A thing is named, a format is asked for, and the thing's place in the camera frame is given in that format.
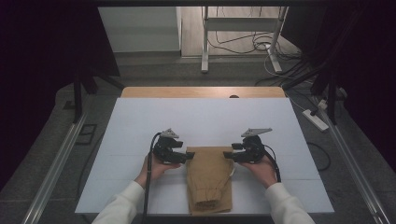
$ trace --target hand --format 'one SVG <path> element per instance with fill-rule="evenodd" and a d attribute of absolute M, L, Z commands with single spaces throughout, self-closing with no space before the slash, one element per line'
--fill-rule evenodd
<path fill-rule="evenodd" d="M 251 171 L 251 173 L 253 173 L 256 176 L 256 178 L 264 185 L 266 189 L 268 189 L 271 185 L 277 182 L 274 165 L 266 156 L 264 156 L 257 163 L 248 163 L 248 162 L 238 162 L 238 163 L 248 168 Z"/>
<path fill-rule="evenodd" d="M 176 169 L 180 167 L 181 164 L 163 164 L 160 160 L 158 160 L 154 154 L 152 154 L 152 163 L 151 163 L 151 180 L 156 180 L 161 177 L 165 171 L 169 169 Z M 145 161 L 143 162 L 142 170 L 137 178 L 134 180 L 143 189 L 146 188 L 146 181 L 148 176 L 148 156 L 146 156 Z"/>

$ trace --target aluminum rail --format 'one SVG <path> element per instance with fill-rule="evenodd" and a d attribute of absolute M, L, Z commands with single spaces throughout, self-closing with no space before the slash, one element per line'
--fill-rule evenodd
<path fill-rule="evenodd" d="M 37 223 L 41 218 L 43 211 L 47 205 L 47 202 L 50 198 L 50 195 L 55 188 L 56 182 L 64 168 L 64 164 L 69 157 L 70 151 L 72 150 L 74 144 L 76 143 L 78 134 L 81 130 L 82 125 L 84 124 L 85 118 L 87 118 L 87 114 L 91 107 L 94 96 L 88 95 L 85 100 L 83 113 L 80 119 L 73 123 L 66 135 L 66 138 L 61 144 L 59 151 L 52 162 L 49 171 L 47 172 L 46 177 L 44 178 L 43 183 L 40 186 L 35 198 L 33 199 L 30 208 L 28 209 L 25 218 L 22 221 L 22 224 L 32 224 Z"/>
<path fill-rule="evenodd" d="M 330 133 L 332 135 L 332 139 L 336 144 L 338 151 L 343 157 L 346 167 L 349 169 L 350 174 L 352 175 L 353 180 L 355 181 L 359 191 L 361 192 L 361 196 L 363 200 L 366 202 L 367 207 L 369 208 L 374 220 L 378 224 L 390 224 L 394 223 L 390 220 L 390 217 L 387 215 L 384 206 L 379 201 L 376 193 L 371 186 L 370 182 L 367 180 L 363 171 L 361 170 L 358 162 L 355 160 L 351 149 L 347 145 L 343 135 L 341 135 L 338 127 L 332 124 L 332 121 L 326 115 L 325 111 L 319 110 L 320 115 L 329 125 Z"/>

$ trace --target white wall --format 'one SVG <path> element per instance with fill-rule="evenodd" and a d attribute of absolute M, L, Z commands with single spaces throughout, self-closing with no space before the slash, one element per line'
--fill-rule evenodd
<path fill-rule="evenodd" d="M 179 7 L 99 7 L 113 52 L 177 51 Z"/>

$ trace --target white sleeve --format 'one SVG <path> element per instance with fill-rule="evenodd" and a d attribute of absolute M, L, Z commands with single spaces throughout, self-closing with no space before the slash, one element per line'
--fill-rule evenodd
<path fill-rule="evenodd" d="M 291 196 L 282 183 L 276 183 L 265 191 L 271 205 L 271 217 L 276 224 L 315 223 L 300 201 Z"/>
<path fill-rule="evenodd" d="M 144 194 L 144 189 L 132 181 L 120 194 L 114 195 L 110 203 L 99 213 L 94 224 L 130 224 L 136 216 L 136 205 Z"/>

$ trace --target human arm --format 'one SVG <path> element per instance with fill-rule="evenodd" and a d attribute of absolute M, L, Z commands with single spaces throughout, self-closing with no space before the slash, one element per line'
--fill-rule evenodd
<path fill-rule="evenodd" d="M 274 166 L 267 157 L 257 163 L 239 164 L 247 167 L 266 188 L 265 197 L 276 224 L 315 223 L 297 197 L 291 196 L 282 183 L 277 183 Z"/>
<path fill-rule="evenodd" d="M 94 224 L 117 223 L 129 224 L 136 216 L 137 203 L 142 198 L 147 181 L 148 157 L 145 158 L 142 169 L 134 181 L 121 193 L 114 195 L 110 203 L 99 213 Z M 180 167 L 180 164 L 163 164 L 154 155 L 151 164 L 151 180 L 161 177 L 169 169 Z"/>

